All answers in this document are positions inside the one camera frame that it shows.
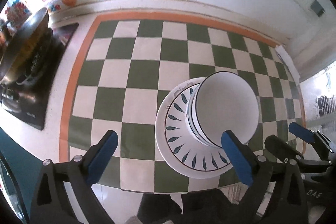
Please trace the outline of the white plate blue leaf pattern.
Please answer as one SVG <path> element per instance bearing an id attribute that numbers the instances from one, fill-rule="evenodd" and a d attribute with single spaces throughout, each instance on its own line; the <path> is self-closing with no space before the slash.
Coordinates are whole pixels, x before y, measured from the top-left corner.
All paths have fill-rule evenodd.
<path id="1" fill-rule="evenodd" d="M 155 120 L 155 140 L 165 162 L 191 178 L 212 178 L 232 168 L 221 148 L 206 146 L 189 132 L 187 103 L 203 77 L 187 80 L 170 91 L 162 101 Z"/>

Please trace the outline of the white bowl dark rim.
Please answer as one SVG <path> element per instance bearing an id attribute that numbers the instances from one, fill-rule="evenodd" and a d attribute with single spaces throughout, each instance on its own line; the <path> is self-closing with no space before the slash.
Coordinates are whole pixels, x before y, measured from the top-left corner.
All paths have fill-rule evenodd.
<path id="1" fill-rule="evenodd" d="M 186 106 L 190 135 L 202 145 L 222 148 L 222 133 L 232 131 L 247 144 L 259 124 L 259 105 L 251 86 L 232 72 L 215 72 L 193 88 Z"/>

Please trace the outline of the person's dark trousers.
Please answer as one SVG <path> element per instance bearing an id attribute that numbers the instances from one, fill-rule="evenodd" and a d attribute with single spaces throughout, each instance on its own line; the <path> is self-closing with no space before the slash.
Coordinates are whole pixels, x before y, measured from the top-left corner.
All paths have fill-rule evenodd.
<path id="1" fill-rule="evenodd" d="M 207 190 L 182 194 L 182 206 L 169 194 L 144 194 L 137 214 L 126 223 L 258 223 L 264 194 L 252 186 L 236 205 L 221 190 Z"/>

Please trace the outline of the folded white paper towel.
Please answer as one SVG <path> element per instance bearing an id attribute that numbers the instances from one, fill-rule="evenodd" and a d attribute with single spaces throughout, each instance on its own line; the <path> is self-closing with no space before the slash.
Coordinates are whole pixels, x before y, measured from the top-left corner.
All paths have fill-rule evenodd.
<path id="1" fill-rule="evenodd" d="M 285 63 L 285 65 L 288 67 L 289 72 L 291 76 L 293 77 L 295 84 L 299 85 L 300 75 L 294 65 L 292 58 L 288 54 L 288 52 L 285 50 L 285 48 L 282 45 L 276 46 L 275 51 L 280 56 L 280 58 Z"/>

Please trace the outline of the black gas stove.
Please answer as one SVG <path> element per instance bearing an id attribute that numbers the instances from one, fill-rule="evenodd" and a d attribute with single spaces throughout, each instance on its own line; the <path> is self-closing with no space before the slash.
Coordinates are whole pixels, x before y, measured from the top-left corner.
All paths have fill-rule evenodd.
<path id="1" fill-rule="evenodd" d="M 78 26 L 72 23 L 46 32 L 25 72 L 14 83 L 1 86 L 1 108 L 38 130 L 44 129 L 54 77 Z"/>

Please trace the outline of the green white checkered tablecloth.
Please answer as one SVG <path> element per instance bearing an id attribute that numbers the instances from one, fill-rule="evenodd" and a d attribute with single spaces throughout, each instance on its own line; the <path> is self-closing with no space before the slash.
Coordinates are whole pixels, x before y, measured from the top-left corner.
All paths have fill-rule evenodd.
<path id="1" fill-rule="evenodd" d="M 99 15 L 84 38 L 68 81 L 60 122 L 59 159 L 96 144 L 108 130 L 119 144 L 101 183 L 134 192 L 181 193 L 237 182 L 234 171 L 189 178 L 161 157 L 155 116 L 177 85 L 217 71 L 238 74 L 254 90 L 260 118 L 249 147 L 273 160 L 264 140 L 275 134 L 299 151 L 288 131 L 302 122 L 302 99 L 291 74 L 261 35 L 212 19 L 168 12 Z"/>

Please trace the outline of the colourful decorated container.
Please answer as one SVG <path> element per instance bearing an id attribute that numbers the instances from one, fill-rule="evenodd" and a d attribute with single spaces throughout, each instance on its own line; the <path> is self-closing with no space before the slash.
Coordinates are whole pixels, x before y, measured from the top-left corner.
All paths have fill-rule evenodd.
<path id="1" fill-rule="evenodd" d="M 14 0 L 5 9 L 5 15 L 9 24 L 17 28 L 31 16 L 31 11 L 27 8 L 25 1 Z"/>

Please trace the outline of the dark wall switch box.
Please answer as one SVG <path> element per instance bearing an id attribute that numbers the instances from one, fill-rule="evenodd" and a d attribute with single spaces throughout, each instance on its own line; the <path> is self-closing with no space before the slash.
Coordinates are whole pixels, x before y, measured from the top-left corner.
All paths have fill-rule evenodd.
<path id="1" fill-rule="evenodd" d="M 317 0 L 314 0 L 311 3 L 310 8 L 318 17 L 321 17 L 323 13 L 325 12 L 324 8 Z"/>

